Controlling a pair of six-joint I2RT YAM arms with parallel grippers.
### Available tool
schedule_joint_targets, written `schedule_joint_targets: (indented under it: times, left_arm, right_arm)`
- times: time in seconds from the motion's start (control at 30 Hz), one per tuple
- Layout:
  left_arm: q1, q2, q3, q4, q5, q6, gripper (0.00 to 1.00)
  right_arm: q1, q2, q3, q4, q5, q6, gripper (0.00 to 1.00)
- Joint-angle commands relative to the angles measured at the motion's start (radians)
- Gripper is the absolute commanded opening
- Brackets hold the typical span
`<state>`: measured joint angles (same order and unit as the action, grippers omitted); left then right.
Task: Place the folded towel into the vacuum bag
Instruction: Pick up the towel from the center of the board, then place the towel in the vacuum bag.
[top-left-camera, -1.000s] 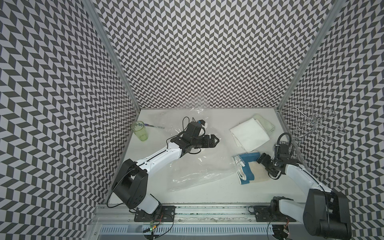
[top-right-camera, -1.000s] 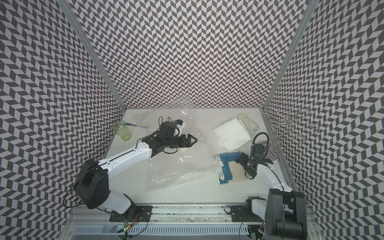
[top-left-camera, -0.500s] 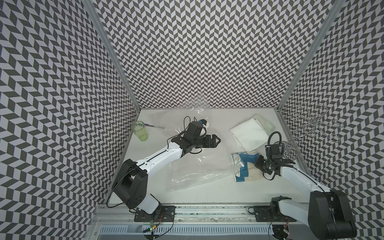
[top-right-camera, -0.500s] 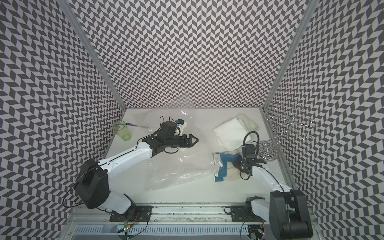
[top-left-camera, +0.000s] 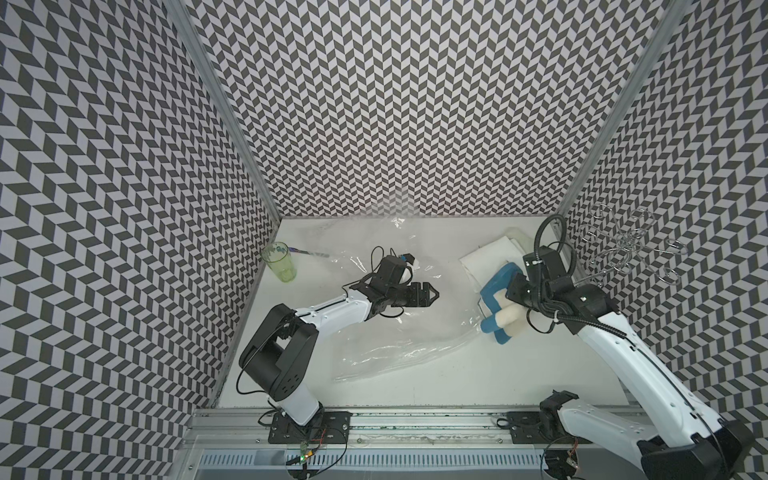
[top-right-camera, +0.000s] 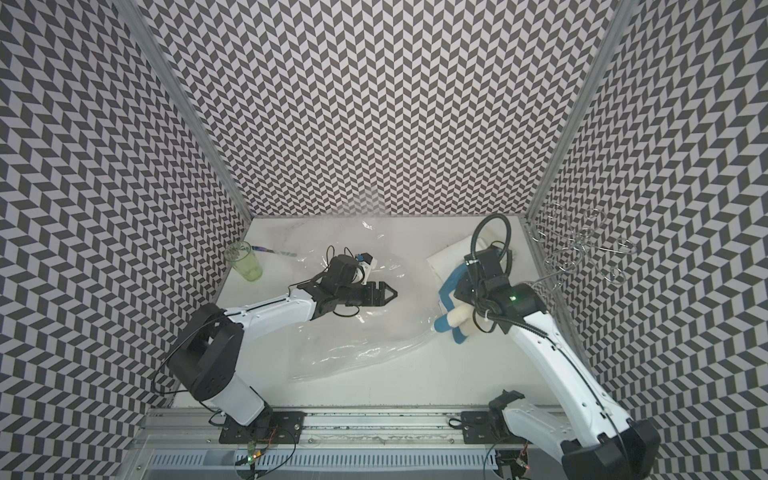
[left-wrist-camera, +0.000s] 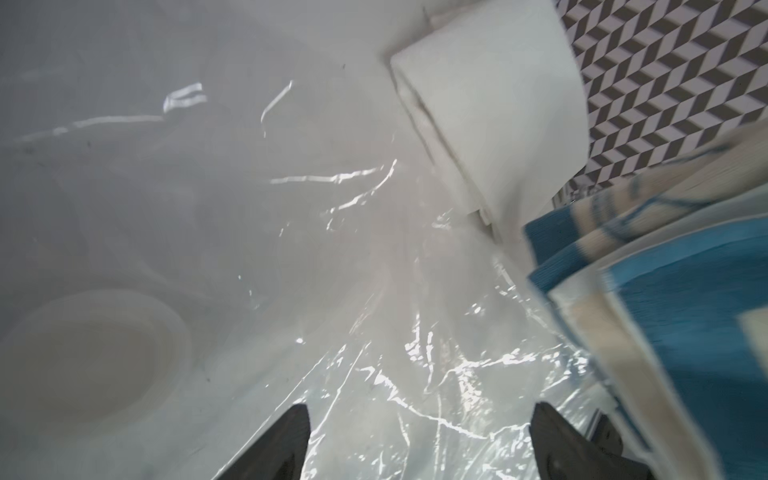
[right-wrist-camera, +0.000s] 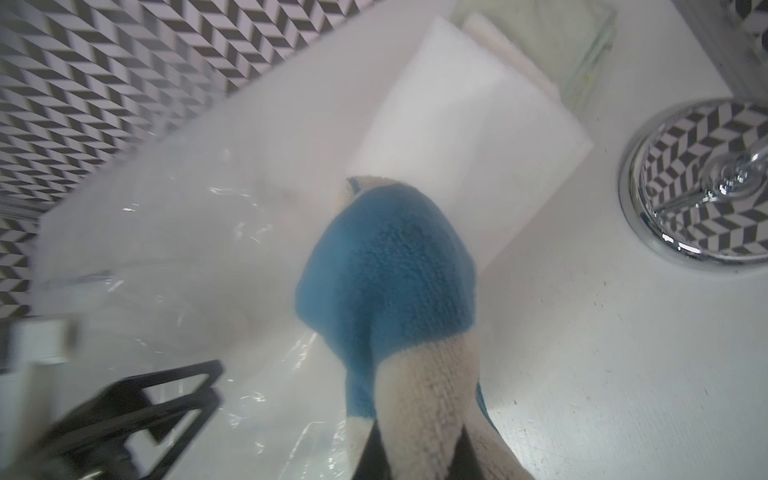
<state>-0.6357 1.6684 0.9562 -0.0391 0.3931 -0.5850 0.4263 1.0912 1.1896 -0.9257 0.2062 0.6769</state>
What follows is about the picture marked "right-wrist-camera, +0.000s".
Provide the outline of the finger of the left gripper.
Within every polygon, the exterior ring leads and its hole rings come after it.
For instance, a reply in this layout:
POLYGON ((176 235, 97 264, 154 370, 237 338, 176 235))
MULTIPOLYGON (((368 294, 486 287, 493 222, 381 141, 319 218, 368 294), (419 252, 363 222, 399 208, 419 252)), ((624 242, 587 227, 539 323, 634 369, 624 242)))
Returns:
POLYGON ((211 360, 121 379, 104 388, 57 422, 44 436, 43 479, 162 479, 216 412, 220 397, 213 385, 223 365, 211 360), (202 378, 195 390, 153 402, 151 387, 202 378), (127 447, 145 432, 159 445, 190 413, 196 417, 154 467, 143 473, 127 447))

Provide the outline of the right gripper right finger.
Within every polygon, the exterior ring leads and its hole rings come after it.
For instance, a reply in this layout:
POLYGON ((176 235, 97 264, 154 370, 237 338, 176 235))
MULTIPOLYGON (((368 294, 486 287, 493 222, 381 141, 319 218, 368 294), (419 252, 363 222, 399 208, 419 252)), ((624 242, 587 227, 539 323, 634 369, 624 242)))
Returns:
POLYGON ((466 427, 462 428, 451 464, 451 480, 484 480, 485 476, 466 427))

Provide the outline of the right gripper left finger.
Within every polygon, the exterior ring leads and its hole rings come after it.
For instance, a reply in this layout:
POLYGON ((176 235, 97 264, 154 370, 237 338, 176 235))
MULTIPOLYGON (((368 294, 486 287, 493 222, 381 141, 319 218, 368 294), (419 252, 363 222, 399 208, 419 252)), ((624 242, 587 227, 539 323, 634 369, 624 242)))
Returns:
POLYGON ((391 480, 392 474, 378 422, 373 423, 353 474, 353 480, 391 480))

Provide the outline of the clear plastic vacuum bag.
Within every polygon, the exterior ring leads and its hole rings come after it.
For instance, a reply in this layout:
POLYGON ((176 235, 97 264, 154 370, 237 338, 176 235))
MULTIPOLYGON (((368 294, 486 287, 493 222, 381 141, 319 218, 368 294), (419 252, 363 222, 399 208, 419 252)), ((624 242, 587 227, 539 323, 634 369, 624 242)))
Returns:
POLYGON ((171 478, 350 478, 343 368, 294 311, 324 215, 213 146, 154 145, 55 207, 32 302, 78 321, 56 412, 128 376, 217 360, 221 403, 171 478))

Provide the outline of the blue and cream towel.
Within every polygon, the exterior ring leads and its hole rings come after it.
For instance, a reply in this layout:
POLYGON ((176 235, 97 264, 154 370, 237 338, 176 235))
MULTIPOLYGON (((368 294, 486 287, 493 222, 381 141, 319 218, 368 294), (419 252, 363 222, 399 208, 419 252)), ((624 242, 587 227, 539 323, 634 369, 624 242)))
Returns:
POLYGON ((451 479, 466 427, 485 479, 527 470, 479 382, 474 262, 438 206, 395 180, 353 176, 298 281, 298 317, 346 371, 354 474, 378 422, 392 479, 451 479))

